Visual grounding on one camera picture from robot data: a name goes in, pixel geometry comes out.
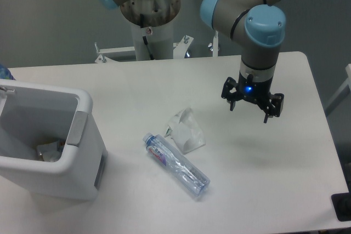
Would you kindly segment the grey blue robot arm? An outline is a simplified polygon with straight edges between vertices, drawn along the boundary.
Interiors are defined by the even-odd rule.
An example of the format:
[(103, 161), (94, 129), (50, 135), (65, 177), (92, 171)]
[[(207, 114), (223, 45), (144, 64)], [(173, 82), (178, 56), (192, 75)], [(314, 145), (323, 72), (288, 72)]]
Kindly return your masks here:
[[(286, 17), (280, 0), (203, 0), (200, 18), (242, 47), (238, 79), (227, 78), (222, 98), (231, 108), (243, 100), (257, 105), (266, 118), (279, 117), (284, 95), (270, 91), (275, 65), (285, 37)], [(136, 27), (138, 60), (172, 59), (173, 38), (164, 31), (180, 11), (180, 0), (100, 0), (108, 9), (120, 9)]]

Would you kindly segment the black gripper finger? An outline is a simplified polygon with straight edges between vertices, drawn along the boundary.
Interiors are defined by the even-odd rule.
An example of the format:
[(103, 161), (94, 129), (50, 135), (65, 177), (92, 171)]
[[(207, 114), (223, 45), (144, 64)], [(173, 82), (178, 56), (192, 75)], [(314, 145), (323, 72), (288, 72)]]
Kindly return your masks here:
[(224, 82), (221, 97), (230, 105), (230, 111), (233, 111), (236, 103), (236, 87), (237, 82), (231, 77), (228, 77)]
[(268, 105), (265, 109), (264, 123), (267, 123), (269, 118), (280, 117), (283, 110), (283, 105), (284, 94), (269, 94)]

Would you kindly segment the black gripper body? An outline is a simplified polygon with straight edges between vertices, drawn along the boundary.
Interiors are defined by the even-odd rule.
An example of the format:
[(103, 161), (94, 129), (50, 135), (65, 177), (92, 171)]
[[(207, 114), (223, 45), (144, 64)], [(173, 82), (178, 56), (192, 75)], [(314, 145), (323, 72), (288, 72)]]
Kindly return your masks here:
[(239, 73), (239, 81), (236, 87), (236, 101), (244, 100), (256, 104), (260, 109), (266, 109), (273, 75), (268, 77), (263, 74), (257, 78), (254, 74)]

